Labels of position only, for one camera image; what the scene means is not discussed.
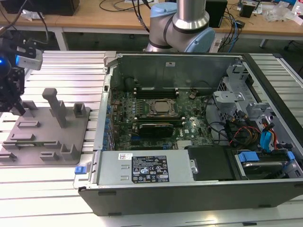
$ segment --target power supply label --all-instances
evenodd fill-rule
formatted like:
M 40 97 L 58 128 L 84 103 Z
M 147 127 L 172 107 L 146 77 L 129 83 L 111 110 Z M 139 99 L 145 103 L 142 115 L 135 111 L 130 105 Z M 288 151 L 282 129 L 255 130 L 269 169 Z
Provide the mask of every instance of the power supply label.
M 169 182 L 166 156 L 132 157 L 132 182 Z

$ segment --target workbench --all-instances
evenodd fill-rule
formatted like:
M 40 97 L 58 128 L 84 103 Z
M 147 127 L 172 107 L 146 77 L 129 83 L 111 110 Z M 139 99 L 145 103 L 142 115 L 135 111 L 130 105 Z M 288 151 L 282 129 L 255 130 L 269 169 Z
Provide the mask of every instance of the workbench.
M 303 125 L 302 79 L 282 58 L 272 54 L 251 56 Z M 41 70 L 30 71 L 26 76 L 23 100 L 33 100 L 37 106 L 48 106 L 41 94 L 45 87 L 55 87 L 58 100 L 63 100 L 65 106 L 84 102 L 92 109 L 80 164 L 89 162 L 93 154 L 105 75 L 103 57 L 104 52 L 46 51 Z M 255 87 L 255 90 L 262 101 L 266 101 L 259 88 Z M 10 113 L 3 113 L 0 117 L 0 148 L 17 118 Z M 303 196 L 276 208 L 97 217 L 74 189 L 74 169 L 75 166 L 1 167 L 1 226 L 177 227 L 216 224 L 240 227 L 243 222 L 266 227 L 302 226 Z
M 115 10 L 112 7 L 112 2 L 117 2 L 117 0 L 107 0 L 102 4 L 102 7 Z M 240 38 L 303 40 L 303 26 L 299 26 L 290 20 L 267 22 L 262 15 L 252 15 L 251 18 L 239 17 L 239 12 L 235 10 L 236 7 L 233 7 L 236 2 L 238 1 L 229 0 L 227 7 L 230 8 L 229 11 L 235 19 L 246 23 Z M 148 34 L 138 22 L 134 12 L 107 12 L 99 8 L 99 3 L 100 0 L 80 0 L 79 8 L 72 17 L 45 16 L 49 31 L 55 33 L 60 50 L 68 50 L 68 44 L 64 36 L 66 32 Z M 131 4 L 121 3 L 119 7 L 128 8 L 131 7 Z M 146 6 L 141 6 L 141 14 L 147 27 L 149 27 L 150 10 Z M 10 21 L 15 17 L 15 15 L 5 15 Z M 5 18 L 0 15 L 0 25 L 6 24 Z M 24 18 L 20 18 L 15 27 L 27 31 L 45 30 L 41 21 L 30 22 Z M 224 19 L 220 28 L 215 28 L 216 42 L 225 37 L 230 29 L 230 23 L 227 19 Z M 213 52 L 218 49 L 218 43 L 216 45 L 216 42 L 213 44 Z

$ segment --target blue cable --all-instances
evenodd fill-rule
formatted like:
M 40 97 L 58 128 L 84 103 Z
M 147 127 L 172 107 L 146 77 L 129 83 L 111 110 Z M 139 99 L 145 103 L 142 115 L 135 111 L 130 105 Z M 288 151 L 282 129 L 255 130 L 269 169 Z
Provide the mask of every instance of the blue cable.
M 230 46 L 230 48 L 228 50 L 228 53 L 232 50 L 233 46 L 235 45 L 236 40 L 237 40 L 237 35 L 238 35 L 238 26 L 237 26 L 237 23 L 236 23 L 236 21 L 234 19 L 233 19 L 233 22 L 235 23 L 235 37 L 232 40 L 232 44 L 231 44 L 231 46 Z
M 224 18 L 233 20 L 233 22 L 234 22 L 234 24 L 235 24 L 234 38 L 233 38 L 232 44 L 231 44 L 231 46 L 230 46 L 230 48 L 229 48 L 229 50 L 228 50 L 228 53 L 229 53 L 229 52 L 232 50 L 232 48 L 233 48 L 233 46 L 235 45 L 235 43 L 236 43 L 236 39 L 237 39 L 237 35 L 238 35 L 238 34 L 237 34 L 237 33 L 238 33 L 238 26 L 237 26 L 236 21 L 235 21 L 232 17 L 226 17 L 226 16 L 224 16 Z

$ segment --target floor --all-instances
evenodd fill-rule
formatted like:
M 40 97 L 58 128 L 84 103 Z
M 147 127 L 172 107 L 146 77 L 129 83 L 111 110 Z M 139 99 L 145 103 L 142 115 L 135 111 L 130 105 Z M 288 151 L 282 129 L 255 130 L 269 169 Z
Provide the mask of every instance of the floor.
M 31 32 L 39 39 L 45 39 L 43 32 Z M 127 34 L 96 34 L 96 33 L 66 33 L 67 43 L 71 51 L 142 51 L 148 44 L 147 35 Z M 239 39 L 232 52 L 236 53 L 279 53 L 297 72 L 303 66 L 303 42 L 285 46 L 288 40 L 269 40 L 265 48 L 260 48 L 260 39 Z M 53 34 L 50 35 L 48 50 L 58 50 L 59 47 Z

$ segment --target table leg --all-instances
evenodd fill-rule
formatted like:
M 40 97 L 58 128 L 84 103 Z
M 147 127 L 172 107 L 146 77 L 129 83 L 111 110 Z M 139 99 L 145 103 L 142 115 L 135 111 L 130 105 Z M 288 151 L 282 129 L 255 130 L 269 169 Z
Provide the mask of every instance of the table leg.
M 266 43 L 267 43 L 268 39 L 263 39 L 262 42 L 260 43 L 260 47 L 264 48 Z
M 60 51 L 68 51 L 69 50 L 68 44 L 66 42 L 66 38 L 65 38 L 62 28 L 61 27 L 56 28 L 54 30 L 54 33 L 55 33 L 56 40 L 58 42 Z

